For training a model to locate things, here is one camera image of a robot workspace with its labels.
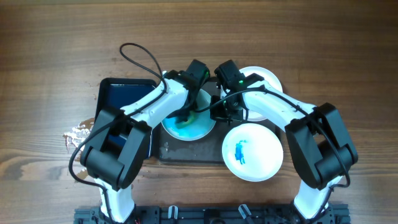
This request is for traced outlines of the green yellow sponge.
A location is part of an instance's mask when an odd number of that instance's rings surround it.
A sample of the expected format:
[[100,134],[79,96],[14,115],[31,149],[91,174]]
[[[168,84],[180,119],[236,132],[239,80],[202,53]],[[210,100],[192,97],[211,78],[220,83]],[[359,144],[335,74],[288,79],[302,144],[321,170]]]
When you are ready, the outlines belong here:
[[192,124],[197,118],[197,114],[194,111],[190,111],[186,116],[179,116],[176,119],[175,126],[178,129],[182,129],[190,124]]

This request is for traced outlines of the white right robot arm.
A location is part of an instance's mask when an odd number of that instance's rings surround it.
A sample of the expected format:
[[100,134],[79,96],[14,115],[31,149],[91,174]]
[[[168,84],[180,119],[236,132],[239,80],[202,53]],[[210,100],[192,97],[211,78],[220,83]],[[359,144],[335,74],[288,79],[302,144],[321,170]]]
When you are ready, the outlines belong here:
[[326,214],[331,193],[351,183],[349,169],[358,153],[339,111],[330,103],[315,106],[276,90],[256,73],[218,72],[227,94],[209,106],[211,118],[231,122],[243,111],[265,116],[286,134],[294,168],[301,178],[293,200],[295,215],[314,223]]

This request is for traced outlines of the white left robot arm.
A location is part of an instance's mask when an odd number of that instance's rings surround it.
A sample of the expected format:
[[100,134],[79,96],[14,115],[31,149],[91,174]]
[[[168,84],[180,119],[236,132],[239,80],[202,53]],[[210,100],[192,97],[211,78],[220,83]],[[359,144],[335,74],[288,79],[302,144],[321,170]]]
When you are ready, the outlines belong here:
[[100,211],[107,222],[124,223],[132,215],[131,184],[147,157],[153,128],[167,117],[186,118],[208,78],[206,68],[172,70],[137,102],[99,112],[92,133],[80,145],[80,163],[94,178],[91,184],[100,189]]

